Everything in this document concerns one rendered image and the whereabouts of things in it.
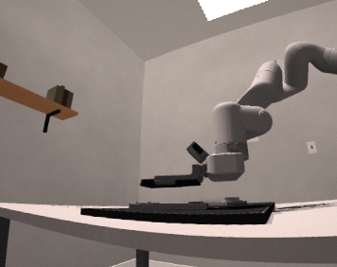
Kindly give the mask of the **grey rectangular frame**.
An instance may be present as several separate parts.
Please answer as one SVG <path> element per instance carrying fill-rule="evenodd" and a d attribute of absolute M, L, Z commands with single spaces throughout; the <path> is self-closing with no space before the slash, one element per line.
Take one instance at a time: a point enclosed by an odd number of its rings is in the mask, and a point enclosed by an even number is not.
<path fill-rule="evenodd" d="M 247 201 L 239 200 L 238 202 L 220 201 L 216 203 L 208 203 L 208 205 L 242 205 L 247 204 Z"/>

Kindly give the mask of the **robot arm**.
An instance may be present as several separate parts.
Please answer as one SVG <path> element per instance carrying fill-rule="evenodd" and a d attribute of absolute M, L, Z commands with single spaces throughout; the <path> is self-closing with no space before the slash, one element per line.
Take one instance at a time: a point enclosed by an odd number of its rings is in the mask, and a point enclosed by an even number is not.
<path fill-rule="evenodd" d="M 337 75 L 337 48 L 309 42 L 290 44 L 284 54 L 284 81 L 280 66 L 266 62 L 237 103 L 217 105 L 213 110 L 216 154 L 241 152 L 249 156 L 247 140 L 272 128 L 272 117 L 265 109 L 306 89 L 309 62 L 323 73 Z"/>

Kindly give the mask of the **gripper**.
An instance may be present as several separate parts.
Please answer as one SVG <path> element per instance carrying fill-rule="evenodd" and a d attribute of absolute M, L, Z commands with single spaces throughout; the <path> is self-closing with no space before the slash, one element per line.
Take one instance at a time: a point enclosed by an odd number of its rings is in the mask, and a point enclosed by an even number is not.
<path fill-rule="evenodd" d="M 213 182 L 237 181 L 245 172 L 244 161 L 248 159 L 249 156 L 239 152 L 211 154 L 205 160 L 207 166 L 206 164 L 201 166 L 193 164 L 191 174 L 155 175 L 154 183 L 156 185 L 175 185 L 175 180 L 195 180 L 198 178 L 201 183 L 204 177 L 208 177 Z"/>

